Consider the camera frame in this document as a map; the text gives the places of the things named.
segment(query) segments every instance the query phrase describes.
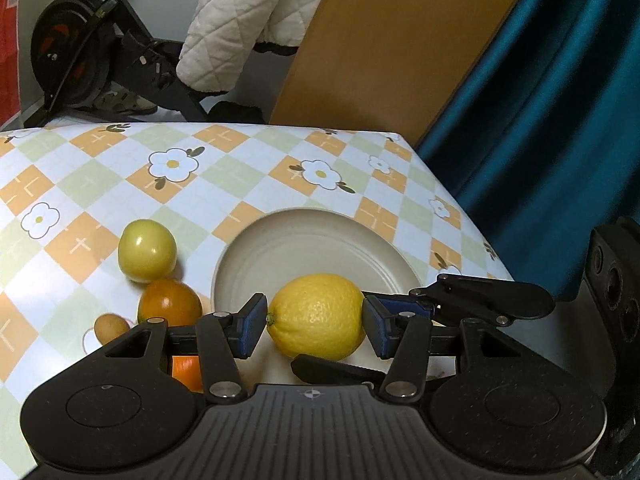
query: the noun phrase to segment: lemon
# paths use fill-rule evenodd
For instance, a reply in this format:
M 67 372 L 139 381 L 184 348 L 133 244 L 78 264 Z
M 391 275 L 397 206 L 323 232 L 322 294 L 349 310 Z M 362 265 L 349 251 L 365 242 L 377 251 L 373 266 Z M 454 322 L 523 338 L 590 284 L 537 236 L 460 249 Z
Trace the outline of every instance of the lemon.
M 364 339 L 363 298 L 357 286 L 337 274 L 301 276 L 274 296 L 267 331 L 284 355 L 339 361 Z

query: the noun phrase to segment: curtain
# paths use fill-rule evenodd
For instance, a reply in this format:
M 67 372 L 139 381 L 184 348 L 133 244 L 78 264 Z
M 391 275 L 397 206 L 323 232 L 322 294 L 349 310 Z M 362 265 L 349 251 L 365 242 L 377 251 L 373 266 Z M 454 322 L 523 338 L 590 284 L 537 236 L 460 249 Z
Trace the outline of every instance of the curtain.
M 418 154 L 514 279 L 575 295 L 591 229 L 640 218 L 640 0 L 519 0 Z

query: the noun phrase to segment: flower print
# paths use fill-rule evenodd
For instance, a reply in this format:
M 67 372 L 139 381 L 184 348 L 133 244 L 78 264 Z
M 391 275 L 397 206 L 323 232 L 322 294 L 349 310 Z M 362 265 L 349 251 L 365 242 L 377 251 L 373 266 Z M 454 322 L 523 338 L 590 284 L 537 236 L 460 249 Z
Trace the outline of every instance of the flower print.
M 440 269 L 438 274 L 457 274 L 460 276 L 462 275 L 462 272 L 460 272 L 456 266 L 450 265 L 446 269 Z
M 39 202 L 31 208 L 22 221 L 20 227 L 28 232 L 34 240 L 42 238 L 60 220 L 60 211 L 50 207 L 46 202 Z
M 434 213 L 436 213 L 440 218 L 449 218 L 449 210 L 440 200 L 429 200 L 429 204 L 431 204 Z
M 489 242 L 484 242 L 484 250 L 489 254 L 493 261 L 497 260 L 498 254 L 495 252 L 494 248 L 489 245 Z
M 14 131 L 8 133 L 8 135 L 4 139 L 4 143 L 6 144 L 10 140 L 13 140 L 13 139 L 21 139 L 21 138 L 26 137 L 27 135 L 31 135 L 33 132 L 37 132 L 37 131 L 38 131 L 37 128 L 27 128 L 25 130 L 14 130 Z
M 379 170 L 384 174 L 388 175 L 389 173 L 391 173 L 391 168 L 389 167 L 389 164 L 387 164 L 384 160 L 382 160 L 379 157 L 371 155 L 369 157 L 369 165 L 374 170 Z
M 122 134 L 127 128 L 130 128 L 130 124 L 110 124 L 102 132 L 111 132 L 112 134 Z
M 302 178 L 314 186 L 320 186 L 329 191 L 339 187 L 347 193 L 355 193 L 355 191 L 342 180 L 340 173 L 332 170 L 324 160 L 303 160 L 300 164 L 289 166 L 289 169 L 301 171 Z
M 331 169 L 324 160 L 303 160 L 302 178 L 310 184 L 324 187 L 325 189 L 335 189 L 340 182 L 340 174 Z
M 198 161 L 195 157 L 204 152 L 200 146 L 192 150 L 171 148 L 165 152 L 154 152 L 149 155 L 149 173 L 156 178 L 156 189 L 162 189 L 166 181 L 183 182 L 187 180 L 193 171 L 198 169 Z

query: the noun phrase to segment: screw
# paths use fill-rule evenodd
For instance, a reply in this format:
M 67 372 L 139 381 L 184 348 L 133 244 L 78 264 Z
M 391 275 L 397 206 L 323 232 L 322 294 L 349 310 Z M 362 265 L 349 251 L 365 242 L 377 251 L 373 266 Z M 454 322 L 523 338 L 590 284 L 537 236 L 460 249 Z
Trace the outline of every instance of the screw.
M 386 386 L 385 391 L 393 397 L 413 397 L 418 388 L 407 381 L 394 381 Z
M 218 383 L 213 383 L 209 387 L 209 393 L 216 397 L 223 398 L 233 398 L 237 397 L 238 394 L 242 391 L 242 387 L 238 383 L 234 383 L 232 381 L 220 381 Z

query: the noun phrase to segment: plate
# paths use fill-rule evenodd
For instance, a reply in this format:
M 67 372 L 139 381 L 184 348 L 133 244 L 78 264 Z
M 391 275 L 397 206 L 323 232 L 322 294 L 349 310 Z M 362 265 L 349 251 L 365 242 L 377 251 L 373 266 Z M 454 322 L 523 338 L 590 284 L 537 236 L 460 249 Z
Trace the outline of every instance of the plate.
M 213 309 L 237 312 L 255 292 L 271 301 L 286 283 L 316 272 L 340 274 L 360 290 L 385 294 L 421 285 L 395 247 L 355 220 L 321 209 L 287 209 L 261 217 L 226 248 L 214 273 Z M 343 362 L 385 372 L 390 365 L 376 357 L 367 338 Z M 236 364 L 247 388 L 302 384 L 266 330 L 252 357 Z

